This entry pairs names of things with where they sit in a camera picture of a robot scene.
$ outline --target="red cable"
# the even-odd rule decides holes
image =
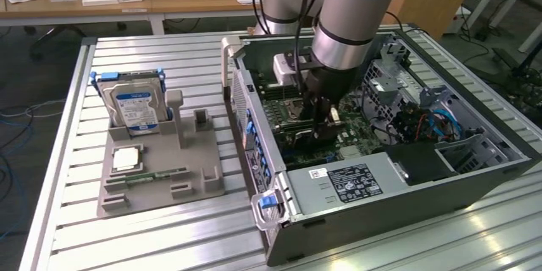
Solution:
[[[414,140],[417,140],[418,139],[418,137],[420,137],[420,134],[421,134],[421,127],[422,127],[422,121],[424,121],[424,118],[428,116],[428,114],[425,114],[422,117],[421,117],[421,120],[420,120],[420,122],[418,122],[418,130],[416,131],[416,139]]]

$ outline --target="blue hard drive label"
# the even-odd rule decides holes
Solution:
[[[157,111],[150,106],[153,101],[151,93],[127,93],[118,95],[117,98],[127,128],[145,131],[158,126]]]

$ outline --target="desk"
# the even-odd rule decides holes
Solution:
[[[82,46],[21,270],[497,270],[507,266],[535,270],[542,264],[540,166],[468,209],[290,265],[266,267],[221,85],[222,37],[245,34],[113,37]],[[542,131],[428,35],[418,31],[409,35],[542,152]],[[425,63],[414,57],[412,62],[421,80],[441,85]],[[90,72],[158,67],[166,70],[167,87],[183,90],[182,116],[195,109],[207,109],[213,116],[226,195],[101,220],[109,112],[90,86]]]
[[[127,22],[147,20],[153,33],[163,35],[163,24],[171,18],[234,17],[253,15],[252,6],[237,0],[143,0],[107,6],[83,6],[81,0],[53,3],[37,0],[0,7],[0,26],[59,25],[67,23]]]

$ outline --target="robotic arm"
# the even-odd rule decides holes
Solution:
[[[373,37],[392,0],[316,0],[308,14],[318,11],[312,53],[293,58],[276,57],[274,71],[282,84],[298,83],[304,94],[305,118],[314,119],[314,137],[336,136],[326,132],[338,120],[334,111],[348,94]],[[266,0],[262,16],[272,34],[293,34],[298,28],[302,0]]]

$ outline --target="aluminum extrusion table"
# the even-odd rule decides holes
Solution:
[[[541,268],[540,165],[468,209],[290,265],[266,266],[221,87],[221,39],[241,34],[244,32],[103,38],[97,44],[82,46],[21,270]],[[429,36],[416,32],[409,35],[541,152],[541,130]],[[203,201],[101,220],[97,198],[109,113],[89,86],[89,75],[91,70],[130,71],[159,67],[166,69],[167,87],[183,90],[182,115],[206,108],[214,117],[228,193]],[[414,60],[412,70],[429,86],[438,85],[440,80],[424,62]]]

